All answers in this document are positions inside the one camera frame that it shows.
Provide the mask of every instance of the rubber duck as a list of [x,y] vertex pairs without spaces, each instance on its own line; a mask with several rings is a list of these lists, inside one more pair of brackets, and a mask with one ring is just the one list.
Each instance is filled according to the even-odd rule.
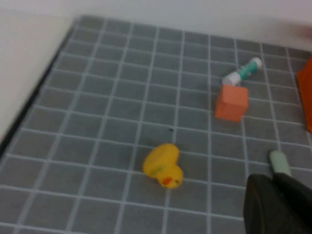
[[177,188],[183,180],[183,171],[177,165],[178,158],[179,149],[175,145],[159,145],[145,158],[143,172],[151,178],[156,178],[165,188]]

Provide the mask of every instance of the orange object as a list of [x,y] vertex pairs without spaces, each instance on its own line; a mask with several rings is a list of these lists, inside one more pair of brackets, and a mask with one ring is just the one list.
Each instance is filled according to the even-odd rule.
[[223,84],[216,101],[214,117],[240,121],[248,109],[248,89]]
[[312,57],[303,70],[297,73],[297,77],[307,129],[312,132]]

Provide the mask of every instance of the orange cube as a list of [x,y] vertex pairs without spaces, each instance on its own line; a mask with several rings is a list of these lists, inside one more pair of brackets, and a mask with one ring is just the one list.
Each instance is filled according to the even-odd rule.
[[214,117],[240,121],[248,109],[248,89],[223,84],[216,101]]

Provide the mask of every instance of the white grid line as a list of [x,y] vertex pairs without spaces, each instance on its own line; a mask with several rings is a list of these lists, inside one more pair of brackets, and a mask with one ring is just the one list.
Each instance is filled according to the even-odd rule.
[[275,118],[275,110],[274,110],[274,105],[273,105],[273,102],[272,102],[271,89],[270,89],[270,86],[269,86],[268,74],[267,74],[267,70],[266,70],[265,62],[264,62],[264,53],[263,53],[262,43],[260,43],[260,51],[261,51],[261,60],[262,60],[262,66],[263,66],[263,73],[264,73],[264,77],[265,77],[265,80],[266,80],[266,85],[267,85],[267,90],[268,90],[268,95],[269,95],[269,100],[270,100],[272,119],[273,119],[273,122],[274,122],[275,137],[276,137],[278,149],[281,150],[281,144],[280,144],[280,140],[279,140],[278,128],[277,128],[276,118]]
[[[208,60],[211,58],[211,36],[208,36]],[[212,110],[212,93],[211,93],[211,86],[212,86],[212,81],[211,81],[211,66],[210,62],[208,62],[208,109]],[[211,205],[212,205],[212,187],[211,187],[211,181],[212,181],[212,134],[211,134],[211,122],[213,118],[213,113],[210,112],[208,115],[208,159],[207,159],[207,180],[208,180],[208,185],[207,185],[207,234],[211,234],[212,229],[211,229]]]
[[[92,62],[93,62],[91,58],[95,56],[96,51],[97,51],[97,47],[94,46],[92,54],[91,54],[91,57],[90,57],[90,59],[88,59],[88,62],[87,62],[86,68],[85,68],[85,73],[82,75],[80,84],[79,84],[79,86],[77,88],[77,92],[75,93],[74,98],[73,98],[73,100],[72,100],[72,102],[71,102],[71,104],[70,104],[70,106],[68,108],[68,113],[65,115],[65,117],[63,119],[63,122],[62,122],[62,124],[61,124],[61,126],[59,128],[59,133],[63,133],[65,131],[65,128],[66,128],[67,123],[69,121],[69,118],[71,116],[71,110],[73,110],[73,108],[74,108],[74,106],[75,106],[75,104],[76,104],[76,102],[78,100],[79,92],[82,89],[82,87],[84,85],[84,82],[86,80],[87,73],[88,73],[89,69],[91,68],[91,65],[92,65]],[[60,61],[61,61],[61,58],[58,57],[57,58],[57,62],[56,62],[56,66],[57,66],[58,62],[60,62]],[[57,149],[57,146],[59,144],[59,141],[60,141],[60,135],[57,135],[57,137],[55,138],[54,143],[53,143],[53,145],[52,145],[52,147],[51,147],[51,149],[50,149],[50,151],[48,153],[48,160],[49,161],[52,160],[52,158],[54,156],[54,153],[55,153],[55,151]],[[49,166],[48,162],[46,162],[42,166],[42,168],[41,168],[41,170],[40,170],[40,172],[38,174],[37,180],[35,181],[35,183],[33,185],[33,188],[37,189],[37,188],[40,187],[40,185],[42,184],[43,179],[45,177],[45,174],[48,171],[48,166]],[[25,203],[25,205],[24,205],[24,207],[23,207],[23,209],[22,209],[22,211],[21,211],[21,213],[20,213],[20,215],[18,217],[18,220],[17,220],[17,224],[18,225],[22,224],[24,222],[24,220],[27,218],[27,215],[28,215],[28,213],[30,211],[30,208],[31,208],[32,204],[33,204],[35,196],[36,196],[36,193],[31,193],[29,195],[29,197],[28,197],[28,199],[27,199],[27,201],[26,201],[26,203]],[[19,229],[14,229],[13,234],[17,234],[18,232],[19,232]]]
[[[132,52],[137,52],[137,53],[142,53],[142,54],[148,54],[148,55],[151,55],[152,56],[152,53],[150,52],[146,52],[146,51],[142,51],[142,50],[137,50],[137,49],[129,49],[130,51]],[[68,52],[64,52],[62,51],[60,53],[62,56],[66,56],[66,57],[73,57],[73,58],[78,58],[78,59],[85,59],[87,60],[89,57],[88,56],[84,56],[84,55],[76,55],[76,54],[71,54],[71,53],[68,53]],[[176,56],[176,55],[171,55],[171,54],[166,54],[166,53],[159,53],[159,52],[156,52],[156,55],[162,55],[162,56],[167,56],[167,57],[171,57],[171,58],[175,58],[175,59],[179,59],[179,56]],[[207,62],[208,60],[207,59],[201,59],[201,58],[195,58],[195,57],[185,57],[184,59],[186,60],[194,60],[194,61],[201,61],[201,62]],[[111,60],[111,59],[106,59],[106,58],[92,58],[92,60],[94,61],[99,61],[99,62],[106,62],[106,63],[113,63],[113,64],[116,64],[116,63],[119,63],[118,60]],[[221,64],[221,65],[232,65],[232,66],[236,66],[235,63],[231,63],[231,62],[223,62],[223,61],[217,61],[217,60],[210,60],[209,62],[213,63],[213,64]],[[143,68],[146,68],[148,67],[147,65],[144,65],[144,64],[138,64],[138,63],[133,63],[133,62],[125,62],[126,65],[132,65],[132,66],[136,66],[136,67],[143,67]],[[155,67],[155,68],[158,68],[158,69],[162,69],[162,70],[167,70],[167,71],[171,71],[171,72],[178,72],[178,70],[176,69],[169,69],[169,68],[163,68],[163,67]],[[267,68],[267,70],[269,71],[276,71],[276,72],[285,72],[285,73],[291,73],[290,71],[284,71],[284,70],[278,70],[278,69],[274,69],[274,68]],[[200,75],[203,75],[203,73],[194,73],[194,72],[188,72],[188,71],[183,71],[184,73],[190,73],[190,74],[200,74]]]
[[[153,68],[153,70],[162,70],[161,68]],[[89,75],[89,77],[91,78],[98,78],[98,79],[106,79],[106,80],[115,80],[115,78],[112,78],[112,77],[102,77],[102,76],[99,76],[99,75]],[[128,82],[128,83],[133,83],[133,84],[142,84],[142,85],[145,85],[146,82],[143,82],[143,81],[138,81],[138,80],[131,80],[131,79],[124,79],[124,78],[120,78],[120,80],[122,80],[123,82]],[[245,80],[244,82],[249,82],[249,83],[254,83],[254,84],[259,84],[259,85],[266,85],[266,83],[263,83],[263,82],[257,82],[257,81],[252,81],[252,80]],[[157,87],[163,87],[163,88],[169,88],[169,89],[177,89],[176,86],[173,86],[173,85],[166,85],[166,84],[158,84],[158,83],[151,83],[150,84],[151,86],[157,86]],[[272,87],[279,87],[279,88],[286,88],[286,89],[296,89],[296,91],[298,91],[297,88],[294,88],[294,87],[289,87],[289,86],[284,86],[284,85],[276,85],[276,84],[269,84],[270,86]],[[67,93],[74,93],[75,91],[73,90],[68,90],[68,89],[64,89],[64,88],[56,88],[56,87],[53,87],[53,86],[49,86],[49,84],[47,85],[44,85],[43,86],[43,89],[55,89],[55,90],[58,90],[60,92],[67,92]],[[185,88],[185,87],[180,87],[181,90],[186,90],[186,91],[191,91],[191,92],[196,92],[196,93],[204,93],[206,94],[208,91],[203,91],[203,90],[199,90],[199,89],[192,89],[192,88]],[[99,95],[99,96],[109,96],[109,95],[101,95],[101,94],[94,94],[94,93],[91,93],[93,95]]]
[[[113,61],[113,60],[105,60],[105,59],[98,59],[98,60],[101,60],[103,62],[108,62],[108,63],[116,63],[118,64],[118,61]],[[128,62],[125,62],[124,63],[125,65],[129,65],[129,66],[133,66],[133,67],[138,67],[138,68],[148,68],[148,66],[146,65],[140,65],[140,64],[136,64],[136,63],[128,63]],[[172,73],[178,73],[177,70],[171,70],[171,69],[168,69],[168,68],[162,68],[162,67],[154,67],[153,70],[159,70],[159,71],[167,71],[167,72],[172,72]],[[57,67],[53,67],[52,68],[52,72],[64,72],[64,73],[68,73],[68,74],[74,74],[74,75],[81,75],[82,73],[80,72],[74,72],[74,71],[67,71],[67,70],[63,70],[63,69],[60,69],[60,68],[57,68]],[[199,76],[199,77],[205,77],[204,74],[202,73],[194,73],[194,72],[187,72],[187,71],[183,71],[184,74],[189,74],[189,75],[195,75],[195,76]],[[110,79],[110,80],[114,80],[115,78],[114,77],[106,77],[106,76],[99,76],[99,75],[96,75],[96,74],[88,74],[89,77],[94,77],[94,78],[104,78],[104,79]],[[222,77],[218,77],[218,76],[212,76],[212,78],[219,78],[219,79],[222,79]],[[126,82],[133,82],[133,83],[138,83],[138,84],[145,84],[145,82],[142,82],[142,81],[137,81],[137,80],[130,80],[130,79],[120,79],[122,81],[126,81]],[[246,83],[253,83],[253,84],[258,84],[258,85],[266,85],[266,82],[258,82],[258,81],[252,81],[252,80],[245,80],[244,82]],[[174,86],[170,86],[170,85],[165,85],[165,84],[156,84],[156,83],[152,83],[152,85],[158,85],[158,86],[163,86],[163,87],[169,87],[169,88],[174,88]],[[287,89],[298,89],[296,87],[289,87],[289,86],[285,86],[285,85],[278,85],[278,84],[269,84],[269,86],[272,86],[272,87],[280,87],[280,88],[287,88]],[[189,89],[189,88],[184,88],[184,87],[181,87],[181,90],[190,90],[190,91],[194,91],[194,92],[199,92],[199,93],[203,93],[205,91],[201,91],[201,90],[197,90],[197,89]],[[260,99],[260,98],[253,98],[251,97],[252,99],[255,99],[255,100],[267,100],[267,99]],[[281,101],[273,101],[273,102],[277,102],[277,103],[287,103],[287,102],[281,102]]]
[[[143,146],[143,148],[153,149],[153,147],[145,147],[145,146]],[[74,167],[81,167],[81,168],[89,167],[87,164],[83,164],[83,163],[60,161],[60,160],[48,161],[47,159],[44,159],[44,158],[35,158],[35,157],[16,155],[16,154],[10,154],[10,153],[6,154],[6,158],[7,159],[16,158],[16,159],[21,159],[21,160],[29,160],[29,161],[36,161],[36,162],[42,162],[42,163],[48,162],[50,165],[51,164],[57,164],[57,165],[74,166]],[[211,155],[211,158],[225,159],[225,160],[229,160],[229,161],[238,161],[238,162],[244,162],[245,161],[244,159],[239,159],[239,158],[230,158],[230,157],[222,157],[222,156],[214,156],[214,155]],[[251,164],[257,164],[257,165],[263,165],[263,166],[269,165],[268,162],[265,163],[265,162],[258,162],[258,161],[252,161],[252,160],[249,160],[248,162]],[[111,167],[106,167],[106,166],[90,165],[90,168],[112,171],[112,172],[121,172],[121,173],[131,172],[132,174],[144,175],[143,172],[139,172],[139,171],[133,171],[133,170],[129,171],[129,170],[125,170],[125,169],[111,168]],[[290,168],[294,169],[294,170],[300,170],[300,171],[306,171],[306,172],[312,173],[312,168],[302,168],[302,167],[294,167],[294,166],[291,166]],[[205,181],[205,180],[197,180],[197,179],[191,179],[191,178],[184,178],[184,180],[189,181],[189,182],[194,182],[194,183],[204,183],[204,184],[209,183],[208,181]],[[211,182],[211,184],[222,185],[225,187],[233,187],[233,188],[244,188],[243,186],[235,186],[235,185],[216,183],[216,182]]]
[[[162,71],[166,71],[168,69],[162,69],[162,68],[157,68],[158,70],[162,70]],[[82,73],[76,73],[76,72],[71,72],[71,71],[66,71],[66,70],[62,70],[62,69],[54,69],[55,72],[65,72],[65,73],[69,73],[69,74],[76,74],[76,75],[81,75]],[[200,75],[200,74],[197,74],[197,73],[187,73],[187,74],[192,74],[192,75]],[[115,78],[109,78],[109,77],[100,77],[100,76],[96,76],[96,75],[88,75],[88,76],[91,76],[91,77],[95,77],[95,78],[103,78],[103,79],[110,79],[110,80],[114,80]],[[132,80],[126,80],[126,79],[120,79],[122,81],[125,81],[125,82],[128,82],[128,83],[131,83],[131,82],[135,82],[135,83],[138,83],[138,84],[146,84],[145,82],[140,82],[140,81],[132,81]],[[52,86],[46,86],[46,88],[49,88],[49,89],[56,89],[56,90],[60,90],[63,92],[74,92],[74,91],[70,91],[70,90],[67,90],[67,89],[60,89],[60,88],[55,88],[55,87],[52,87]],[[188,89],[188,88],[181,88],[181,90],[186,90],[186,91],[191,91],[191,92],[198,92],[198,93],[203,93],[203,91],[199,91],[199,90],[196,90],[196,89]],[[89,93],[89,92],[86,92],[86,91],[83,91],[82,92],[83,94],[88,94],[88,95],[92,95],[92,96],[95,96],[95,97],[108,97],[108,95],[102,95],[102,94],[92,94],[92,93]],[[211,92],[212,95],[217,95],[218,92]],[[136,102],[139,102],[140,100],[137,100],[137,99],[130,99],[130,98],[125,98],[125,97],[114,97],[114,98],[119,98],[119,99],[127,99],[127,100],[131,100],[131,101],[136,101]],[[254,100],[254,101],[264,101],[264,102],[270,102],[268,99],[261,99],[261,98],[255,98],[255,97],[250,97],[249,100]],[[287,104],[287,105],[291,105],[291,106],[300,106],[300,104],[296,104],[296,103],[289,103],[289,102],[282,102],[282,101],[272,101],[272,103],[277,103],[277,104]],[[174,107],[175,105],[172,105],[172,104],[166,104],[166,103],[161,103],[162,105],[167,105],[167,106],[172,106]],[[196,108],[196,107],[187,107],[187,106],[183,106],[183,108],[190,108],[190,109],[195,109],[195,110],[202,110],[200,108]]]
[[[145,145],[138,145],[138,147],[151,149],[151,150],[154,149],[154,147],[145,146]],[[192,155],[195,155],[195,156],[208,157],[207,155],[204,155],[204,154],[196,154],[196,153],[186,152],[186,151],[180,151],[180,152],[183,153],[183,154],[192,154]],[[11,153],[7,153],[6,156],[7,156],[7,158],[13,157],[13,158],[22,159],[22,160],[30,160],[30,161],[37,161],[37,162],[48,162],[48,160],[44,159],[44,158],[36,158],[36,157],[17,155],[17,154],[11,154]],[[244,159],[240,159],[240,158],[216,156],[216,155],[211,155],[210,157],[211,158],[216,158],[216,159],[229,160],[229,161],[245,162]],[[252,161],[252,160],[249,160],[248,162],[252,163],[252,164],[269,165],[268,162],[266,163],[266,162]],[[77,166],[77,167],[83,167],[83,168],[84,167],[89,167],[88,164],[77,163],[77,162],[70,162],[70,161],[61,161],[61,160],[52,160],[52,161],[49,161],[49,163],[50,164],[67,165],[67,166]],[[125,169],[111,168],[111,167],[97,166],[97,165],[90,165],[90,167],[94,168],[94,169],[103,169],[103,170],[107,170],[107,171],[116,171],[116,172],[128,172],[129,171],[129,170],[125,170]],[[309,169],[309,168],[302,168],[302,169],[305,170],[305,171],[311,171],[312,172],[312,169]]]
[[[105,24],[103,25],[103,28],[105,28],[106,25],[107,25],[107,20],[105,21]],[[131,27],[129,29],[129,34],[132,32],[132,28],[133,28],[133,25],[131,24]],[[99,36],[100,37],[99,40],[101,40],[103,38],[103,35],[104,35],[104,32],[101,31],[101,34]],[[75,218],[77,216],[78,209],[79,209],[79,206],[80,206],[81,196],[84,194],[84,191],[86,189],[86,186],[87,186],[87,183],[88,183],[88,180],[89,180],[89,177],[90,177],[91,166],[93,165],[93,163],[94,163],[94,161],[96,159],[96,155],[97,155],[98,147],[99,147],[99,143],[100,143],[100,138],[101,138],[101,135],[103,134],[103,131],[105,129],[105,124],[106,124],[106,120],[107,120],[106,117],[107,117],[107,115],[108,115],[108,113],[109,113],[109,111],[111,109],[113,96],[114,96],[114,93],[116,92],[117,83],[118,83],[118,80],[119,80],[119,77],[120,77],[120,74],[121,74],[123,62],[124,62],[125,57],[126,57],[127,44],[128,43],[129,43],[129,39],[127,39],[126,46],[124,47],[124,50],[123,50],[123,53],[122,53],[122,58],[121,58],[120,63],[118,65],[117,77],[116,77],[116,79],[114,81],[114,85],[112,87],[111,96],[109,97],[109,100],[107,102],[105,113],[102,116],[101,125],[100,125],[98,133],[97,133],[96,142],[95,142],[95,144],[93,146],[93,151],[92,151],[91,156],[89,158],[87,169],[85,171],[85,174],[83,176],[81,185],[79,187],[79,191],[78,191],[79,197],[76,199],[75,204],[74,204],[74,206],[73,206],[73,208],[71,210],[70,217],[69,217],[69,219],[67,221],[67,225],[66,225],[66,230],[67,231],[70,231],[73,228],[74,221],[75,221]]]
[[131,178],[132,178],[132,174],[130,171],[133,170],[135,160],[136,160],[137,145],[139,143],[140,134],[141,134],[141,127],[142,127],[142,122],[143,122],[143,117],[144,117],[144,112],[145,112],[146,100],[147,100],[148,92],[149,92],[149,84],[150,84],[151,79],[152,79],[152,70],[153,70],[153,64],[154,64],[154,59],[155,59],[155,54],[156,54],[156,45],[157,45],[157,41],[158,41],[157,40],[158,35],[159,35],[159,28],[156,29],[156,38],[154,40],[152,59],[151,59],[150,66],[149,66],[149,73],[148,73],[148,78],[147,78],[146,86],[145,86],[143,104],[142,104],[141,113],[140,113],[140,117],[139,117],[139,124],[137,126],[137,131],[136,131],[135,146],[134,146],[134,149],[133,149],[133,152],[131,155],[131,160],[130,160],[130,165],[129,165],[129,173],[127,174],[127,177],[126,177],[125,187],[124,187],[124,191],[122,194],[122,204],[119,208],[114,234],[120,233],[123,214],[124,214],[124,210],[125,210],[126,199],[128,197],[128,193],[130,190]]
[[[162,126],[162,127],[172,127],[170,125],[164,125],[164,124],[158,124],[158,123],[149,123],[149,122],[143,122],[144,124],[148,124],[148,125],[154,125],[154,126]],[[197,132],[202,132],[202,133],[206,133],[207,131],[204,130],[200,130],[200,129],[193,129],[193,128],[185,128],[185,127],[179,127],[179,129],[183,129],[183,130],[191,130],[191,131],[197,131]],[[85,139],[85,140],[95,140],[95,138],[93,137],[87,137],[87,136],[78,136],[78,135],[71,135],[71,134],[60,134],[60,133],[53,133],[53,132],[47,132],[47,131],[41,131],[41,130],[36,130],[36,129],[28,129],[28,128],[24,128],[21,127],[21,130],[24,131],[28,131],[28,132],[33,132],[33,133],[38,133],[38,134],[46,134],[46,135],[52,135],[52,136],[63,136],[63,137],[73,137],[73,138],[77,138],[77,139]],[[235,134],[229,134],[229,133],[222,133],[222,132],[214,132],[211,131],[211,133],[213,134],[217,134],[217,135],[223,135],[223,136],[229,136],[229,137],[242,137],[242,135],[235,135]],[[273,143],[277,143],[277,140],[271,140],[271,139],[264,139],[264,138],[256,138],[256,137],[251,137],[251,136],[246,136],[246,139],[251,139],[251,140],[259,140],[259,141],[264,141],[264,142],[273,142]],[[113,140],[109,140],[109,139],[99,139],[99,141],[102,142],[115,142]],[[131,143],[126,143],[126,142],[118,142],[119,144],[124,144],[124,145],[133,145]],[[303,146],[303,147],[308,147],[309,145],[305,145],[305,144],[299,144],[299,143],[293,143],[293,142],[283,142],[281,141],[280,143],[282,144],[288,144],[288,145],[294,145],[294,146]]]
[[[238,52],[237,52],[237,42],[234,39],[234,48],[235,48],[235,63],[236,68],[239,69],[238,64]],[[243,154],[245,159],[245,178],[247,179],[249,176],[249,165],[248,165],[248,152],[247,152],[247,144],[246,144],[246,130],[245,130],[245,120],[244,116],[242,116],[240,123],[241,123],[241,129],[242,129],[242,141],[243,141]]]
[[[183,66],[183,56],[184,56],[184,42],[185,42],[185,33],[182,32],[182,39],[180,44],[180,56],[179,57],[179,72],[178,72],[178,83],[177,83],[177,92],[176,92],[176,100],[175,100],[175,119],[174,119],[174,132],[173,132],[173,144],[176,143],[176,134],[177,134],[177,126],[178,126],[178,113],[179,113],[179,105],[180,105],[180,88],[181,88],[181,80],[182,80],[182,66]],[[163,213],[163,222],[162,222],[162,234],[167,233],[167,222],[168,222],[168,207],[170,204],[171,191],[170,189],[166,189],[165,195],[165,209]]]
[[[83,27],[83,26],[79,26],[77,25],[75,27],[76,30],[81,30],[81,31],[87,31],[87,32],[94,32],[94,33],[99,33],[99,30],[97,29],[90,29],[87,27]],[[105,34],[107,35],[111,35],[111,36],[121,36],[121,37],[127,37],[126,34],[123,33],[117,33],[117,32],[109,32],[109,31],[105,31]],[[147,40],[147,41],[154,41],[155,38],[153,37],[142,37],[139,35],[132,35],[133,38],[135,39],[141,39],[141,40]],[[166,42],[166,43],[170,43],[170,44],[181,44],[180,41],[175,41],[175,40],[170,40],[170,39],[163,39],[163,38],[159,38],[158,39],[160,42]],[[82,43],[86,43],[86,44],[94,44],[92,42],[85,42],[85,41],[81,41]],[[192,46],[198,46],[198,47],[203,47],[203,48],[207,48],[207,47],[211,47],[212,49],[217,49],[217,50],[228,50],[228,51],[234,51],[234,48],[224,48],[224,47],[218,47],[218,46],[206,46],[206,45],[202,45],[202,44],[197,44],[197,43],[193,43],[193,42],[185,42],[186,45],[192,45]],[[238,52],[245,52],[245,53],[251,53],[251,54],[255,54],[255,55],[260,55],[260,52],[255,52],[255,51],[250,51],[250,50],[243,50],[243,49],[238,49]],[[283,55],[270,55],[270,54],[265,54],[266,56],[271,56],[271,57],[276,57],[276,58],[283,58],[285,59],[286,57]],[[295,58],[295,57],[291,57],[291,59],[294,60],[298,60],[298,61],[306,61],[306,59],[303,58]]]
[[[132,99],[128,99],[128,98],[120,98],[120,97],[113,97],[113,99],[119,99],[119,100],[125,100],[125,101],[133,101]],[[163,106],[167,106],[168,104],[164,104],[164,103],[159,103],[159,102],[146,102],[148,104],[156,104],[156,105],[163,105]],[[43,110],[47,110],[47,111],[58,111],[58,112],[63,112],[63,113],[67,113],[67,110],[66,109],[61,109],[61,108],[57,108],[57,107],[46,107],[44,105],[41,105],[41,104],[34,104],[33,105],[34,108],[39,108],[39,109],[43,109]],[[198,108],[192,108],[192,107],[184,107],[184,106],[179,106],[178,107],[179,109],[186,109],[186,110],[194,110],[194,111],[202,111],[202,112],[213,112],[213,110],[205,110],[205,109],[198,109]],[[91,113],[86,113],[86,112],[80,112],[80,111],[71,111],[72,114],[77,114],[77,115],[82,115],[82,116],[89,116],[89,117],[102,117],[102,115],[100,114],[91,114]],[[122,118],[122,117],[114,117],[114,116],[110,116],[108,114],[107,116],[108,118],[111,118],[111,119],[117,119],[117,120],[124,120],[124,121],[128,121],[128,122],[139,122],[138,120],[133,120],[133,119],[127,119],[127,118]],[[252,118],[252,119],[258,119],[258,120],[265,120],[265,121],[272,121],[274,122],[273,119],[271,118],[264,118],[264,117],[256,117],[256,116],[249,116],[249,115],[246,115],[245,116],[246,118]],[[296,125],[304,125],[303,123],[300,123],[300,122],[294,122],[294,121],[285,121],[285,120],[276,120],[277,123],[288,123],[288,124],[296,124]],[[158,125],[158,126],[165,126],[165,127],[168,127],[168,126],[171,126],[169,124],[162,124],[162,123],[153,123],[153,122],[148,122],[148,121],[144,121],[144,123],[150,123],[150,124],[154,124],[154,125]]]

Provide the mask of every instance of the gray mat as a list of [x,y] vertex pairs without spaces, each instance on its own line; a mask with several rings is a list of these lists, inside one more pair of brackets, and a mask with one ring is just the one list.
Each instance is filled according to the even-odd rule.
[[[213,117],[220,79],[252,57],[240,123]],[[250,173],[283,150],[312,187],[295,72],[309,52],[83,17],[0,165],[0,233],[242,234]],[[185,180],[165,190],[141,171],[172,142]]]

